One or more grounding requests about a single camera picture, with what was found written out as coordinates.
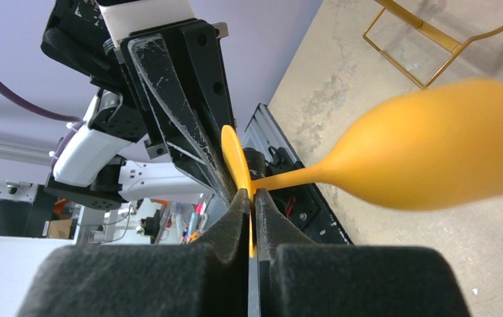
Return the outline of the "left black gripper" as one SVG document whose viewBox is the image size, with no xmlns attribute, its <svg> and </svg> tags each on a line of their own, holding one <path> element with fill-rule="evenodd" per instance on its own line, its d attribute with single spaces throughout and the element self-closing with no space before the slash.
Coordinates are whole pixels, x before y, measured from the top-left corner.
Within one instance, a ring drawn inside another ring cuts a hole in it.
<svg viewBox="0 0 503 317">
<path fill-rule="evenodd" d="M 148 156 L 169 155 L 225 205 L 237 193 L 220 147 L 221 128 L 235 123 L 220 44 L 227 35 L 224 22 L 192 18 L 132 32 L 114 48 Z"/>
</svg>

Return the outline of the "yellow wine glass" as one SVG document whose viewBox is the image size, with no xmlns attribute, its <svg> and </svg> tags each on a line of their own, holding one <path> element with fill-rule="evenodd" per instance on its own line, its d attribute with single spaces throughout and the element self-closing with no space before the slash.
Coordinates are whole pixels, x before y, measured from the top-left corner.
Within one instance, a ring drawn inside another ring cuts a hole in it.
<svg viewBox="0 0 503 317">
<path fill-rule="evenodd" d="M 317 164 L 259 180 L 231 126 L 221 130 L 221 150 L 249 197 L 324 183 L 401 211 L 488 199 L 503 195 L 503 83 L 469 79 L 391 98 L 360 116 Z"/>
</svg>

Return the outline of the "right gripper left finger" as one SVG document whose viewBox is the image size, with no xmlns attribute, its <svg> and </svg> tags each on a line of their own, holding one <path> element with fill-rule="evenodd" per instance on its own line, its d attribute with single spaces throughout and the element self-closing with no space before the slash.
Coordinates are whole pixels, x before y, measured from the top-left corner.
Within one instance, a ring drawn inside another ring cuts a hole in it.
<svg viewBox="0 0 503 317">
<path fill-rule="evenodd" d="M 19 316 L 246 316 L 247 191 L 184 245 L 92 244 L 54 250 L 40 265 Z"/>
</svg>

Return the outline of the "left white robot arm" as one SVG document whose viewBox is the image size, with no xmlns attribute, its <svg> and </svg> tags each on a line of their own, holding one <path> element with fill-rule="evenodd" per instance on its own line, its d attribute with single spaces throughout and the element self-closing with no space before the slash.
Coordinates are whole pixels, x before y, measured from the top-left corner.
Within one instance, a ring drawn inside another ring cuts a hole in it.
<svg viewBox="0 0 503 317">
<path fill-rule="evenodd" d="M 41 48 L 98 87 L 52 156 L 49 194 L 93 209 L 158 195 L 236 193 L 221 153 L 234 125 L 224 22 L 187 1 L 56 1 Z"/>
</svg>

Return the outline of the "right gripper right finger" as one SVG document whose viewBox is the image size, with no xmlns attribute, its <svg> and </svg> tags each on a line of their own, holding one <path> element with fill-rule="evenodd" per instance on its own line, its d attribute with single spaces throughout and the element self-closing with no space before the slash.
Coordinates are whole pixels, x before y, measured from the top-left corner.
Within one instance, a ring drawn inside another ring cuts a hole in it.
<svg viewBox="0 0 503 317">
<path fill-rule="evenodd" d="M 254 196 L 262 316 L 468 316 L 452 268 L 417 246 L 317 244 Z"/>
</svg>

